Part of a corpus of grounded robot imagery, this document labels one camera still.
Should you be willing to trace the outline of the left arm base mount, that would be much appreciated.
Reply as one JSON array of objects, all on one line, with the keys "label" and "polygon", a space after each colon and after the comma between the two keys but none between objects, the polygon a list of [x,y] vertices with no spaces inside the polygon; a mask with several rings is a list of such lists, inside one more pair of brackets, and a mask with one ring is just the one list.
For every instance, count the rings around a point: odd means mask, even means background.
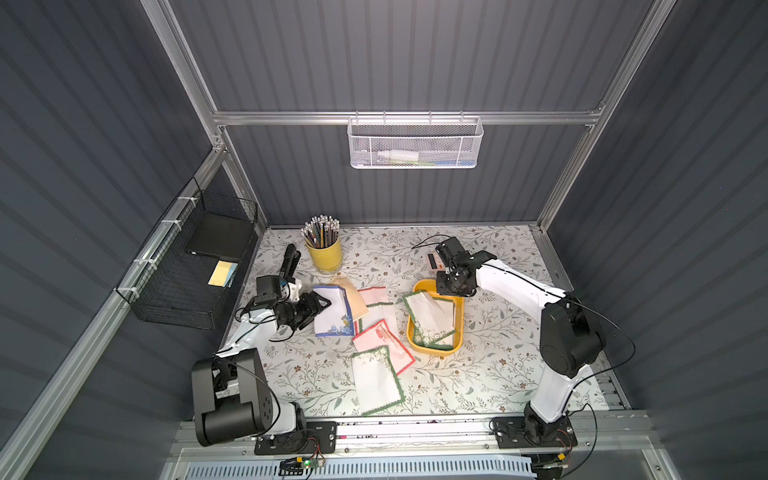
[{"label": "left arm base mount", "polygon": [[321,454],[334,453],[337,430],[338,423],[334,421],[309,421],[303,429],[258,437],[254,454],[310,456],[317,451]]}]

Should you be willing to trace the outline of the blue bordered stationery paper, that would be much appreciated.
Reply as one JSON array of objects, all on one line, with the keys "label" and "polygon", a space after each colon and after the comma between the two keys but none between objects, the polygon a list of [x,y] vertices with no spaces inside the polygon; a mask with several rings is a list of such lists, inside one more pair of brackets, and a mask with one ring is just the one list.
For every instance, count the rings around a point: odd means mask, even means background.
[{"label": "blue bordered stationery paper", "polygon": [[314,318],[314,333],[317,337],[355,335],[353,317],[347,294],[338,285],[317,285],[313,292],[328,300],[330,304]]}]

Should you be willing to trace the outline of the beige lined stationery paper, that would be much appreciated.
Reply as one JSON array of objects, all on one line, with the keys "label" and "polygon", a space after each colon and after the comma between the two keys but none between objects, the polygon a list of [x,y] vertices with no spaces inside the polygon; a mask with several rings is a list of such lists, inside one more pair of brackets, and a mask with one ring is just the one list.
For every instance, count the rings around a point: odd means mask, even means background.
[{"label": "beige lined stationery paper", "polygon": [[345,291],[353,320],[362,319],[369,313],[369,309],[362,295],[349,278],[338,273],[329,281],[329,283],[331,285],[340,286]]}]

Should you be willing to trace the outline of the green bordered stationery paper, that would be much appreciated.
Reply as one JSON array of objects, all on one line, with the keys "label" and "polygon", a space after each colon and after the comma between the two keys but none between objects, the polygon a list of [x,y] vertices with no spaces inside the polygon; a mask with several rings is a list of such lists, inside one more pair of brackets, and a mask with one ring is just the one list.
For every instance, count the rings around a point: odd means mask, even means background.
[{"label": "green bordered stationery paper", "polygon": [[392,303],[377,303],[368,306],[368,313],[356,322],[356,333],[360,334],[374,326],[379,321],[384,321],[388,330],[397,334],[397,309]]}]

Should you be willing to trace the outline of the red bordered stationery paper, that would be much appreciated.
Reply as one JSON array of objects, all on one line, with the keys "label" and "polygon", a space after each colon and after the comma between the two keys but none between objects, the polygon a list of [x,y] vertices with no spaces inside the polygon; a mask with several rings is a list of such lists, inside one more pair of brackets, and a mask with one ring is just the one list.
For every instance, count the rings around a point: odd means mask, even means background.
[{"label": "red bordered stationery paper", "polygon": [[366,306],[390,303],[386,287],[368,287],[360,289],[358,293]]}]

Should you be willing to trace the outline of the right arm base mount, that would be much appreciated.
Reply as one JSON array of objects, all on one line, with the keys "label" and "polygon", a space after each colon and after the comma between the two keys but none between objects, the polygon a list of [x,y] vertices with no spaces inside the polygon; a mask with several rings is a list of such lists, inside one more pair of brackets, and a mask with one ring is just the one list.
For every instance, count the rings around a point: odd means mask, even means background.
[{"label": "right arm base mount", "polygon": [[489,430],[500,449],[559,448],[570,451],[578,440],[570,419],[542,423],[533,416],[493,417]]}]

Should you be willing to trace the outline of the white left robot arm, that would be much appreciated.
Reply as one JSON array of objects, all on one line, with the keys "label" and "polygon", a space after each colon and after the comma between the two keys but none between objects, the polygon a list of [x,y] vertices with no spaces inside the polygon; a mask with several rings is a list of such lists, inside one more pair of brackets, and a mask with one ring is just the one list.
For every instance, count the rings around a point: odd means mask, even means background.
[{"label": "white left robot arm", "polygon": [[300,291],[300,282],[277,275],[257,279],[257,294],[235,312],[236,330],[211,357],[191,371],[194,423],[202,446],[246,436],[276,441],[309,440],[304,412],[269,386],[260,350],[308,326],[332,305],[326,297]]}]

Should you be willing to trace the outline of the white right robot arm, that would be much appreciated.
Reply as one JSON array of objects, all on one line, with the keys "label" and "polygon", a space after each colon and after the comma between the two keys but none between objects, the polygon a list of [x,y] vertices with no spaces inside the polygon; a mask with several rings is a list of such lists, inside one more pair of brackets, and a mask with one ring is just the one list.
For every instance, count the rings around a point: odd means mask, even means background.
[{"label": "white right robot arm", "polygon": [[596,313],[566,290],[547,286],[507,265],[496,255],[470,252],[455,237],[438,243],[444,265],[436,274],[441,295],[474,296],[488,291],[527,314],[538,325],[538,351],[544,362],[538,387],[525,408],[528,427],[553,427],[565,416],[579,382],[606,346]]}]

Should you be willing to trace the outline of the yellow storage tray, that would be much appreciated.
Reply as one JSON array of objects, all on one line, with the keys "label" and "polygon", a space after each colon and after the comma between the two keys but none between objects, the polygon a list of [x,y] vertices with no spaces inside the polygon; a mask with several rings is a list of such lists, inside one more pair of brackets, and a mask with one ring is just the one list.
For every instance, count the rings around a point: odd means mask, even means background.
[{"label": "yellow storage tray", "polygon": [[463,343],[464,300],[437,293],[436,281],[420,280],[403,297],[408,313],[406,337],[419,353],[445,356]]}]

